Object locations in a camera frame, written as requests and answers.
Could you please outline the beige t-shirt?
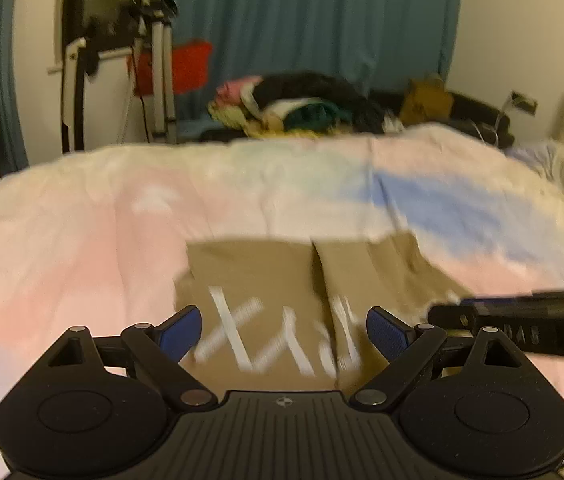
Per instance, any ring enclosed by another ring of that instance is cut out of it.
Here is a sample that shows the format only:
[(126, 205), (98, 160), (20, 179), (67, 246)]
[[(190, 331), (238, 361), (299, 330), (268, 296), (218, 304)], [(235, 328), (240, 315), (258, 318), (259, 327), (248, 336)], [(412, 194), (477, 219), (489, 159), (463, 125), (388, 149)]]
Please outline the beige t-shirt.
[(202, 336), (182, 366), (228, 390), (351, 394), (387, 365), (366, 333), (381, 307), (413, 326), (469, 292), (421, 254), (416, 238), (288, 243), (222, 240), (188, 247), (176, 306), (198, 307)]

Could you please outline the pile of mixed clothes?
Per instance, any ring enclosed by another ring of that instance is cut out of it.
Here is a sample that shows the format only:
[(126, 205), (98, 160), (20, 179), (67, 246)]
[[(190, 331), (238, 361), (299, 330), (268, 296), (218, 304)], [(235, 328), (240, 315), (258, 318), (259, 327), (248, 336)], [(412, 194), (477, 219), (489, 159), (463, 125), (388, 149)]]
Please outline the pile of mixed clothes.
[(347, 80), (315, 72), (227, 81), (217, 88), (207, 111), (218, 124), (198, 137), (207, 143), (275, 136), (392, 136), (404, 130), (392, 110), (365, 96)]

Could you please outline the pastel tie-dye duvet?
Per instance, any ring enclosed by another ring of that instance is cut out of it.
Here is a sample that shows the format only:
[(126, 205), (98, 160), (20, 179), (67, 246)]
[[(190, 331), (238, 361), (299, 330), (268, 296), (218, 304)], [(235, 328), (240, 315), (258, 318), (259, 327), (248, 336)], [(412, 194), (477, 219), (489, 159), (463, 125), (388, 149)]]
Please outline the pastel tie-dye duvet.
[(70, 326), (109, 335), (173, 315), (191, 244), (398, 233), (468, 296), (564, 289), (564, 192), (445, 126), (118, 146), (12, 174), (0, 181), (0, 401)]

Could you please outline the black bedside sofa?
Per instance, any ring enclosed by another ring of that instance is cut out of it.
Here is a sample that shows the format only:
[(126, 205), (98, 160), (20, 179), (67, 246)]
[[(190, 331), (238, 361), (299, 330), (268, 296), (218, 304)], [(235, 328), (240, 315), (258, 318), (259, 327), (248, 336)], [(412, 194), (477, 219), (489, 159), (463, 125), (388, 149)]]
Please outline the black bedside sofa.
[[(510, 117), (482, 101), (461, 93), (452, 92), (454, 97), (450, 118), (443, 125), (456, 129), (476, 140), (495, 146), (499, 150), (510, 148), (515, 138), (510, 133)], [(398, 115), (404, 102), (404, 92), (372, 90), (369, 98), (384, 110)]]

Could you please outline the brown paper bag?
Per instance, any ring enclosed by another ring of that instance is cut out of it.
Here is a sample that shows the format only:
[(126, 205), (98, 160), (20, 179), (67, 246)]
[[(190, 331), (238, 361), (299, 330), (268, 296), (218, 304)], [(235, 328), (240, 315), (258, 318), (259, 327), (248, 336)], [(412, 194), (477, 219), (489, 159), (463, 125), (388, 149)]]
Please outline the brown paper bag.
[(405, 127), (424, 122), (446, 122), (450, 118), (454, 97), (446, 90), (442, 77), (411, 79), (402, 102), (399, 120)]

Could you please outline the white black folded treadmill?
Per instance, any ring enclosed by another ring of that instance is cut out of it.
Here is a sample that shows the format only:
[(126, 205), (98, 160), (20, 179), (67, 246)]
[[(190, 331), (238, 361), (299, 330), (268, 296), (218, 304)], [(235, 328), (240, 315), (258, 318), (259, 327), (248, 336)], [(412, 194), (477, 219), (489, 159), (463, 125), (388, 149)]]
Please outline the white black folded treadmill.
[(96, 74), (100, 56), (86, 37), (67, 45), (62, 69), (61, 141), (62, 153), (84, 150), (84, 88), (86, 79)]

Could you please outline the red cloth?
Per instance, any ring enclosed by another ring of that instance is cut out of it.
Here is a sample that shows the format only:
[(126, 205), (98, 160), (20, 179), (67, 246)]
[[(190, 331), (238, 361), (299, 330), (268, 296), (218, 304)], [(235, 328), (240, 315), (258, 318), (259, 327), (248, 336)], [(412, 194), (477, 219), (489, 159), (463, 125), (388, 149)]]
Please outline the red cloth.
[[(206, 86), (209, 73), (209, 60), (212, 44), (206, 40), (194, 39), (179, 44), (171, 50), (172, 88), (176, 96)], [(152, 96), (153, 75), (151, 50), (141, 51), (137, 62), (135, 96)]]

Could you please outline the blue right curtain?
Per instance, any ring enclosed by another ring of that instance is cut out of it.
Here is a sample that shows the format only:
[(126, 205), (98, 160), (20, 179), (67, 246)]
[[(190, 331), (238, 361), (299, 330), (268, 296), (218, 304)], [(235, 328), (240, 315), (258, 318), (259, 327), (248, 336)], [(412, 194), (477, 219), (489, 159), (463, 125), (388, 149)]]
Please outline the blue right curtain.
[(208, 83), (180, 96), (196, 119), (220, 84), (300, 70), (340, 77), (360, 92), (447, 76), (461, 0), (176, 0), (176, 39), (212, 44)]

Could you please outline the wall power socket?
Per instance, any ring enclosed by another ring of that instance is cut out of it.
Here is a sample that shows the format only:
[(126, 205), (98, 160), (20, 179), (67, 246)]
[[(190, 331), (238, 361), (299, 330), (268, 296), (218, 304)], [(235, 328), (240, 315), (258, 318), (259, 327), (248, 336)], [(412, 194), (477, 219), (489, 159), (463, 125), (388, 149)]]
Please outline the wall power socket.
[(518, 108), (530, 116), (536, 115), (538, 101), (530, 96), (526, 96), (526, 94), (512, 91), (510, 94), (510, 103), (513, 107)]

